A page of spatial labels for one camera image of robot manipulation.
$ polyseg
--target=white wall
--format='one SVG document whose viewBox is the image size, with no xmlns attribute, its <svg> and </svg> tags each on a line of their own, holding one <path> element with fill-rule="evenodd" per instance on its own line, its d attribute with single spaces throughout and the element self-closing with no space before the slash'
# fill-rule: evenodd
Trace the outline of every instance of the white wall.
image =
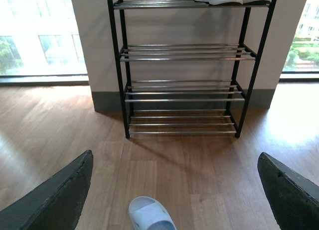
<svg viewBox="0 0 319 230">
<path fill-rule="evenodd" d="M 93 92 L 118 91 L 107 0 L 72 0 Z M 255 89 L 275 89 L 306 0 L 278 0 Z M 130 44 L 238 42 L 244 9 L 126 10 Z M 251 13 L 247 43 L 257 50 L 266 8 Z M 232 63 L 134 63 L 133 79 L 228 77 Z M 252 62 L 240 66 L 248 88 Z"/>
</svg>

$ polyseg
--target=shoe rack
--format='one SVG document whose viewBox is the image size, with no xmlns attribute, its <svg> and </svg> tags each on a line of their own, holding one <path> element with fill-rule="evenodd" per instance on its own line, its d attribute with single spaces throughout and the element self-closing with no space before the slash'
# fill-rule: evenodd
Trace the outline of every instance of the shoe rack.
<svg viewBox="0 0 319 230">
<path fill-rule="evenodd" d="M 276 0 L 271 3 L 209 5 L 193 0 L 108 0 L 115 65 L 120 90 L 126 138 L 132 134 L 234 134 L 240 137 L 258 67 L 265 46 Z M 163 8 L 244 8 L 238 43 L 215 44 L 144 44 L 128 42 L 125 10 Z M 267 8 L 263 33 L 255 52 L 245 44 L 249 16 L 252 8 Z M 117 22 L 122 31 L 119 47 Z M 225 61 L 233 62 L 228 80 L 135 80 L 132 62 L 170 61 Z M 243 60 L 254 62 L 249 88 L 244 91 L 237 82 L 239 64 Z M 126 81 L 122 76 L 125 71 Z M 242 103 L 238 118 L 232 113 L 232 103 Z"/>
</svg>

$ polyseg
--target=slipper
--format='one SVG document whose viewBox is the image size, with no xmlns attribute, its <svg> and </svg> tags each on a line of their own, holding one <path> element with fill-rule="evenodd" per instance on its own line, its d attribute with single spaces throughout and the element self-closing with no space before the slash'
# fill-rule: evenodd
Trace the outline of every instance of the slipper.
<svg viewBox="0 0 319 230">
<path fill-rule="evenodd" d="M 167 210 L 150 197 L 137 197 L 129 206 L 135 230 L 177 230 Z"/>
</svg>

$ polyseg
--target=window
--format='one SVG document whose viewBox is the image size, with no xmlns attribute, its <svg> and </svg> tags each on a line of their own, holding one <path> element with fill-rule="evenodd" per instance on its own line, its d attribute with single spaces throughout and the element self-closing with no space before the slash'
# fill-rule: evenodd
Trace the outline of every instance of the window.
<svg viewBox="0 0 319 230">
<path fill-rule="evenodd" d="M 0 74 L 22 66 L 22 60 L 12 37 L 0 36 Z"/>
<path fill-rule="evenodd" d="M 315 19 L 319 19 L 319 5 L 317 6 L 317 9 L 316 9 Z"/>
<path fill-rule="evenodd" d="M 86 74 L 71 0 L 0 0 L 0 75 Z"/>
<path fill-rule="evenodd" d="M 70 35 L 39 36 L 48 65 L 77 64 L 78 58 Z"/>
<path fill-rule="evenodd" d="M 307 0 L 283 73 L 319 73 L 319 0 Z"/>
</svg>

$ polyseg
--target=hardwood floor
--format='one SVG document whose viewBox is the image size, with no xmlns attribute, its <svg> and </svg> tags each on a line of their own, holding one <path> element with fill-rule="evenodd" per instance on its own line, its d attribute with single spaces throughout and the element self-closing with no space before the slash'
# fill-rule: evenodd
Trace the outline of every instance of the hardwood floor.
<svg viewBox="0 0 319 230">
<path fill-rule="evenodd" d="M 179 230 L 278 230 L 257 172 L 267 152 L 319 185 L 319 84 L 280 84 L 242 135 L 125 139 L 121 113 L 96 113 L 89 87 L 0 88 L 0 210 L 91 149 L 77 230 L 133 230 L 128 205 L 159 200 Z"/>
</svg>

